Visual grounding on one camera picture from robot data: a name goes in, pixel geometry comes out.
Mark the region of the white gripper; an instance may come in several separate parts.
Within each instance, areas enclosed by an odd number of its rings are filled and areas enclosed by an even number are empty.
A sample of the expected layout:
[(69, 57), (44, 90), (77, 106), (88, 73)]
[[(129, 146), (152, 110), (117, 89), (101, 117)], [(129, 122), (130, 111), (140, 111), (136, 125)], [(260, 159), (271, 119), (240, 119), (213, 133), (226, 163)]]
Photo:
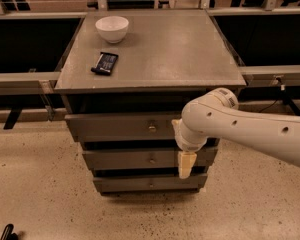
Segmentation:
[(180, 119), (173, 119), (171, 124), (174, 127), (175, 141), (182, 150), (178, 153), (179, 178), (187, 179), (197, 159), (195, 152), (206, 144), (208, 137), (191, 130)]

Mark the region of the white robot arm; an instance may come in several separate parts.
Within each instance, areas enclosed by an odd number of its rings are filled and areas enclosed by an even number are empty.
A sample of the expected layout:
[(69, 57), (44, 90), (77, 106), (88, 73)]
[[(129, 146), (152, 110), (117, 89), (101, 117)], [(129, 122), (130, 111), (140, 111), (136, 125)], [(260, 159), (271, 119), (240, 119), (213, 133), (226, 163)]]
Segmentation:
[(300, 168), (300, 116), (240, 111), (235, 94), (217, 88), (188, 102), (172, 121), (181, 179), (190, 176), (209, 138), (223, 138)]

